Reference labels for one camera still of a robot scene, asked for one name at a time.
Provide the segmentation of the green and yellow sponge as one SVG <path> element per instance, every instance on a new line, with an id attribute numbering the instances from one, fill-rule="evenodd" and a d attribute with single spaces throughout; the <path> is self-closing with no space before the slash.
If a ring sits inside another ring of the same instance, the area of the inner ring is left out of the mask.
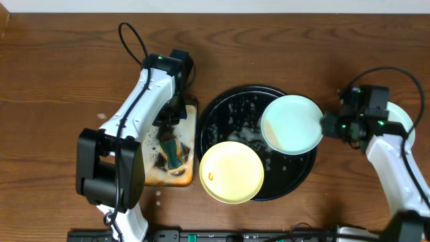
<path id="1" fill-rule="evenodd" d="M 167 173 L 179 177 L 185 173 L 185 161 L 181 157 L 180 142 L 171 139 L 160 143 L 161 154 L 166 160 Z"/>

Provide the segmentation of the rectangular soapy black tray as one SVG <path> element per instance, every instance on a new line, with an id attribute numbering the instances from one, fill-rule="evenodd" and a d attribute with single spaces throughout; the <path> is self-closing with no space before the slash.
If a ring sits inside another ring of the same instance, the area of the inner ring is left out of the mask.
<path id="1" fill-rule="evenodd" d="M 185 99 L 187 118 L 174 126 L 151 126 L 142 142 L 145 184 L 186 187 L 193 179 L 198 102 Z"/>

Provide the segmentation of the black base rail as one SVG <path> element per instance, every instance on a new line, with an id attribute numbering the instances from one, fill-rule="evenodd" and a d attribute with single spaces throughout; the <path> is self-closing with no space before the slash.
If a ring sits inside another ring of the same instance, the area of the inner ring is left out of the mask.
<path id="1" fill-rule="evenodd" d="M 251 233 L 251 232 L 180 232 L 159 230 L 145 235 L 144 242 L 258 242 L 283 235 L 311 234 L 312 231 L 294 231 L 292 233 Z M 108 242 L 119 241 L 112 231 L 69 231 L 66 242 Z"/>

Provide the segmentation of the mint plate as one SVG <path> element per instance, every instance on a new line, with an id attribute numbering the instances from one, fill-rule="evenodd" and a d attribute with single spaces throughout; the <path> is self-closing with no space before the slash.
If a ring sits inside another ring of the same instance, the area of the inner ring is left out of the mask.
<path id="1" fill-rule="evenodd" d="M 321 109 L 307 97 L 285 95 L 272 101 L 261 117 L 265 142 L 278 152 L 301 155 L 322 140 Z"/>
<path id="2" fill-rule="evenodd" d="M 387 110 L 389 112 L 388 121 L 402 124 L 402 129 L 398 132 L 399 135 L 405 136 L 413 127 L 411 117 L 398 105 L 388 102 Z"/>

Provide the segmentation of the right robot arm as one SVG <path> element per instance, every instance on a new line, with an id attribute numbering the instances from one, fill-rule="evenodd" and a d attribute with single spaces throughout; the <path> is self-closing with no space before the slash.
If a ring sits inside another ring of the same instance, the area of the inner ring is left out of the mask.
<path id="1" fill-rule="evenodd" d="M 323 136 L 341 139 L 359 149 L 382 184 L 392 218 L 378 235 L 381 241 L 429 238 L 429 197 L 411 147 L 415 129 L 409 115 L 390 102 L 386 87 L 348 87 L 339 94 L 342 110 L 320 119 Z"/>

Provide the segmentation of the yellow plate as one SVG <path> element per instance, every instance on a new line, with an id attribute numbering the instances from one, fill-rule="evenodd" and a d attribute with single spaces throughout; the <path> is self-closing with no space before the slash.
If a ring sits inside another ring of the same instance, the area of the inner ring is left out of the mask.
<path id="1" fill-rule="evenodd" d="M 258 154 L 242 143 L 225 141 L 209 148 L 200 160 L 205 191 L 225 204 L 241 204 L 255 197 L 264 180 Z"/>

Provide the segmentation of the round black tray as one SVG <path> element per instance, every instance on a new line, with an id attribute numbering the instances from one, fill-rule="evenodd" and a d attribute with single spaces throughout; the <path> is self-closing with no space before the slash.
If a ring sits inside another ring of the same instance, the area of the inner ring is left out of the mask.
<path id="1" fill-rule="evenodd" d="M 224 141 L 247 145 L 259 156 L 264 182 L 254 201 L 281 198 L 293 192 L 309 175 L 317 148 L 301 155 L 286 155 L 273 150 L 261 133 L 261 117 L 275 99 L 285 96 L 280 89 L 264 85 L 235 87 L 208 104 L 198 120 L 196 155 L 202 159 L 212 146 Z"/>

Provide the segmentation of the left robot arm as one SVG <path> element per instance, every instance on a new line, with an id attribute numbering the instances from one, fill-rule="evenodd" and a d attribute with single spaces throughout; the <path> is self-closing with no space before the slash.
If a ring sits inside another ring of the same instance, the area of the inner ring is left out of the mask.
<path id="1" fill-rule="evenodd" d="M 166 130 L 187 118 L 183 89 L 194 62 L 189 52 L 148 55 L 135 88 L 97 130 L 77 140 L 76 191 L 103 212 L 106 233 L 84 233 L 84 241 L 143 241 L 148 223 L 139 200 L 144 188 L 142 144 L 152 127 Z"/>

